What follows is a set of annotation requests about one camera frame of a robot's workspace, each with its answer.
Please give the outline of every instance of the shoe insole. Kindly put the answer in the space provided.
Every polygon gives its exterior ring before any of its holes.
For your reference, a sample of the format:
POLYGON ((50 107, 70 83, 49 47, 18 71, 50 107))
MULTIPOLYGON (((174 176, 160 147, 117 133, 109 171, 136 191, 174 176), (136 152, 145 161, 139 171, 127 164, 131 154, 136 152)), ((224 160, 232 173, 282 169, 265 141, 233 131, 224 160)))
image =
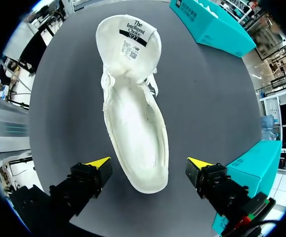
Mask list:
POLYGON ((159 142, 154 110, 130 78, 115 78, 109 117, 123 169, 135 182, 155 181, 163 172, 163 141, 159 142))

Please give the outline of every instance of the gray mat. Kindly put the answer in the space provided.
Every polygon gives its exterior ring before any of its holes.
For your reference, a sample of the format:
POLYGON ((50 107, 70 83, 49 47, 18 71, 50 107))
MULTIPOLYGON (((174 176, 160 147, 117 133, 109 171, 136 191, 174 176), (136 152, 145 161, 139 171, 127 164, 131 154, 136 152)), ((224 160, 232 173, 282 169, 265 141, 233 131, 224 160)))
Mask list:
POLYGON ((168 3, 119 2, 68 18, 47 47, 30 105, 30 141, 45 191, 77 162, 111 156, 113 176, 71 222, 106 237, 211 237, 215 211, 188 181, 186 158, 228 164, 260 140, 259 110, 242 59, 196 44, 168 3), (103 120, 102 62, 95 31, 130 14, 155 26, 163 51, 155 75, 169 139, 169 184, 136 191, 115 156, 103 120))

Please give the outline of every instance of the shoe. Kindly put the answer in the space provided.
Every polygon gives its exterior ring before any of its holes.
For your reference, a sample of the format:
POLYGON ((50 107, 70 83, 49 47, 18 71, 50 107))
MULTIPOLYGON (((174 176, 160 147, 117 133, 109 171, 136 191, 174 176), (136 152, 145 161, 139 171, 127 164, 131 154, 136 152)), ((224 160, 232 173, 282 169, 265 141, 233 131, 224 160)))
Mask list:
POLYGON ((120 165, 136 190, 159 192, 168 183, 169 157, 165 123, 153 97, 160 36, 141 19, 117 15, 99 24, 96 42, 103 62, 104 121, 120 165))

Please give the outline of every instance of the robotic arm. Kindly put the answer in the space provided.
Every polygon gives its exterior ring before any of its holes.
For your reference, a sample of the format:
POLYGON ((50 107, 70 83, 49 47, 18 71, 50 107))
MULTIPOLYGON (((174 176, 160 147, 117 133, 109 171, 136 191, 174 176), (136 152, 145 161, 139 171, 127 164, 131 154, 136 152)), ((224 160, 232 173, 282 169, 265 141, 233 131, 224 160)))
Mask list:
MULTIPOLYGON (((97 198, 112 175, 111 158, 78 163, 59 185, 49 187, 47 195, 37 186, 21 187, 10 195, 14 209, 35 236, 92 236, 69 221, 79 215, 91 198, 97 198)), ((221 164, 209 164, 188 158, 186 175, 199 196, 206 198, 216 212, 228 219, 222 237, 257 237, 263 218, 275 205, 264 193, 248 197, 248 187, 241 186, 226 174, 221 164)))
POLYGON ((227 168, 219 163, 187 159, 186 175, 200 198, 208 199, 216 212, 229 221, 222 237, 257 237, 261 233, 260 225, 267 223, 260 221, 276 202, 262 192, 248 197, 248 187, 236 183, 226 172, 227 168))

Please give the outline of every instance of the teal box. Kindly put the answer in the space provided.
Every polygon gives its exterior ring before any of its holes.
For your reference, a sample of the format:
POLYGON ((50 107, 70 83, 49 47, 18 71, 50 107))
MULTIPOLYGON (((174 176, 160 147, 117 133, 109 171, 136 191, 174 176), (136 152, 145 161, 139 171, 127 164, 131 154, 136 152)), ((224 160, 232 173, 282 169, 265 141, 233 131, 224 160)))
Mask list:
POLYGON ((248 33, 229 13, 208 0, 199 0, 199 3, 194 0, 171 0, 169 6, 197 43, 221 49, 237 57, 243 57, 256 47, 248 33), (207 6, 218 18, 205 9, 207 6))
MULTIPOLYGON (((281 141, 260 141, 248 152, 227 165, 227 174, 238 184, 249 187, 248 196, 268 195, 278 170, 281 141)), ((228 220, 216 214, 212 229, 221 234, 228 220)))

